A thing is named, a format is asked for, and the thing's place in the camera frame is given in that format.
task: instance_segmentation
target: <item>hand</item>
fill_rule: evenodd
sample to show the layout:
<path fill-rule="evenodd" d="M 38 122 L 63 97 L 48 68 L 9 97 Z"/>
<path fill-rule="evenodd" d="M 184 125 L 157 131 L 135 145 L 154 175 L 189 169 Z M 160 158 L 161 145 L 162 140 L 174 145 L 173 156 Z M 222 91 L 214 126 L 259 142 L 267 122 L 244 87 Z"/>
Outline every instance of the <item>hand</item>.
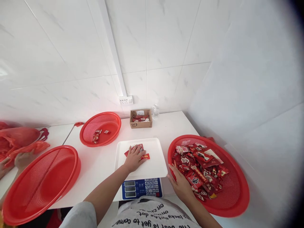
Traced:
<path fill-rule="evenodd" d="M 3 161 L 0 162 L 0 179 L 5 176 L 14 166 L 10 166 L 5 168 L 5 164 L 10 161 L 10 158 L 7 157 Z"/>
<path fill-rule="evenodd" d="M 124 162 L 124 166 L 130 173 L 137 170 L 137 168 L 146 161 L 146 159 L 140 160 L 140 158 L 146 153 L 145 150 L 138 153 L 141 147 L 141 145 L 136 145 L 133 150 L 131 150 L 131 146 L 129 147 L 129 153 L 126 161 Z"/>
<path fill-rule="evenodd" d="M 191 189 L 190 183 L 187 181 L 184 175 L 181 174 L 181 172 L 175 166 L 169 164 L 169 167 L 176 177 L 176 182 L 171 176 L 167 175 L 167 177 L 169 178 L 169 181 L 171 182 L 172 187 L 178 198 L 184 204 L 187 204 L 192 200 L 196 200 L 195 195 Z"/>
<path fill-rule="evenodd" d="M 15 158 L 15 166 L 23 171 L 33 160 L 35 160 L 36 156 L 34 155 L 34 149 L 31 152 L 20 153 Z"/>

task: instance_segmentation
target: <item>candy pile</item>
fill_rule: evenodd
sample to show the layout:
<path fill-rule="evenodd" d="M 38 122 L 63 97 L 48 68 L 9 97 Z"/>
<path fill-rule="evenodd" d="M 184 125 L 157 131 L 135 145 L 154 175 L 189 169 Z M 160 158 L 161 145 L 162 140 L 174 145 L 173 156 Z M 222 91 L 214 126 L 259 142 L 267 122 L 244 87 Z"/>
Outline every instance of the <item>candy pile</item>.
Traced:
<path fill-rule="evenodd" d="M 146 116 L 134 116 L 133 119 L 132 119 L 133 122 L 143 122 L 143 121 L 150 121 L 149 120 L 149 115 L 146 115 Z"/>
<path fill-rule="evenodd" d="M 220 181 L 229 170 L 222 166 L 224 162 L 212 149 L 199 143 L 189 143 L 184 141 L 182 146 L 176 146 L 172 165 L 187 178 L 197 198 L 202 201 L 215 199 L 216 194 L 222 191 Z"/>
<path fill-rule="evenodd" d="M 94 132 L 94 134 L 93 134 L 93 139 L 92 139 L 92 142 L 93 142 L 94 144 L 98 143 L 99 138 L 100 138 L 100 134 L 101 134 L 101 133 L 102 133 L 102 130 L 101 130 L 101 129 L 100 129 L 100 130 L 96 130 L 96 131 Z M 109 130 L 105 130 L 104 133 L 105 133 L 105 134 L 109 134 L 110 131 L 109 131 Z"/>

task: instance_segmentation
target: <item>white wall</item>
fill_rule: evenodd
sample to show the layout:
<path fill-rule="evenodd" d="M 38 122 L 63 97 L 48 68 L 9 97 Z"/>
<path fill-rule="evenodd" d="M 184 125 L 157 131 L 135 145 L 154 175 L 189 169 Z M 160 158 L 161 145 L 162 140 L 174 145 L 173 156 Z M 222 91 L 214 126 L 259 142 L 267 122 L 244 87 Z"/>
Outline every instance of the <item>white wall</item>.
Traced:
<path fill-rule="evenodd" d="M 224 228 L 275 227 L 297 198 L 304 159 L 302 41 L 287 5 L 244 0 L 191 103 L 195 128 L 225 146 L 250 187 L 242 216 L 217 217 Z"/>
<path fill-rule="evenodd" d="M 0 2 L 0 119 L 27 126 L 125 118 L 158 103 L 187 110 L 241 0 L 106 1 L 134 105 L 118 77 L 97 0 Z"/>

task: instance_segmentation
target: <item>red mesh basket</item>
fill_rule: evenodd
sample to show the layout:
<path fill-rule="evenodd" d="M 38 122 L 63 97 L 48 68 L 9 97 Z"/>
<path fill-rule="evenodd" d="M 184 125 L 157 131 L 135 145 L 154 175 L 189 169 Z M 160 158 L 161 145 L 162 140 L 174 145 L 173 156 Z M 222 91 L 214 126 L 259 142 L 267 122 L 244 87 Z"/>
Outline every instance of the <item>red mesh basket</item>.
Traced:
<path fill-rule="evenodd" d="M 2 210 L 4 222 L 18 226 L 41 215 L 71 189 L 80 167 L 71 146 L 55 147 L 36 158 L 9 190 Z"/>
<path fill-rule="evenodd" d="M 206 202 L 198 199 L 211 214 L 222 217 L 236 217 L 241 215 L 249 204 L 249 187 L 246 178 L 236 161 L 224 149 L 209 139 L 196 135 L 183 135 L 177 137 L 171 143 L 168 151 L 168 163 L 172 165 L 172 156 L 175 146 L 180 146 L 183 141 L 190 140 L 190 144 L 200 143 L 212 149 L 224 162 L 223 166 L 230 173 L 220 181 L 223 191 L 217 193 L 216 199 L 208 199 Z"/>
<path fill-rule="evenodd" d="M 121 119 L 119 115 L 113 112 L 102 112 L 90 118 L 80 131 L 80 141 L 88 147 L 105 146 L 113 142 L 121 127 Z M 93 135 L 96 130 L 102 130 L 98 143 L 92 142 Z"/>

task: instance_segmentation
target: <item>tabletop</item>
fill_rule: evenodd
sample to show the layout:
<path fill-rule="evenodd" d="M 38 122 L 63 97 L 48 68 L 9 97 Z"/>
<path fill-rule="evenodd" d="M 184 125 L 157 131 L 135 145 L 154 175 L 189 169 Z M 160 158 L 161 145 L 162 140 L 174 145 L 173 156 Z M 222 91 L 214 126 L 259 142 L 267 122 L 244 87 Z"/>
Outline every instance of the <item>tabletop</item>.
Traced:
<path fill-rule="evenodd" d="M 41 152 L 40 155 L 51 148 L 63 145 L 71 130 L 73 129 L 73 126 L 74 124 L 66 124 L 46 127 L 49 132 L 46 142 L 48 142 L 50 146 L 45 151 Z M 11 185 L 12 181 L 16 176 L 17 171 L 18 169 L 14 167 L 0 180 L 0 199 L 2 198 L 8 187 Z"/>
<path fill-rule="evenodd" d="M 101 147 L 87 147 L 79 139 L 82 126 L 74 127 L 65 141 L 65 145 L 73 146 L 81 160 L 79 177 L 71 190 L 54 203 L 52 208 L 72 207 L 82 202 L 86 196 L 104 179 L 114 172 L 115 154 L 117 143 L 120 141 L 158 138 L 164 153 L 166 164 L 167 154 L 171 142 L 181 135 L 198 135 L 192 124 L 182 111 L 163 113 L 153 121 L 152 128 L 131 129 L 130 119 L 121 120 L 121 129 L 118 137 L 109 145 Z M 162 178 L 163 195 L 174 194 L 174 190 L 168 178 Z M 114 201 L 120 200 L 118 192 Z"/>

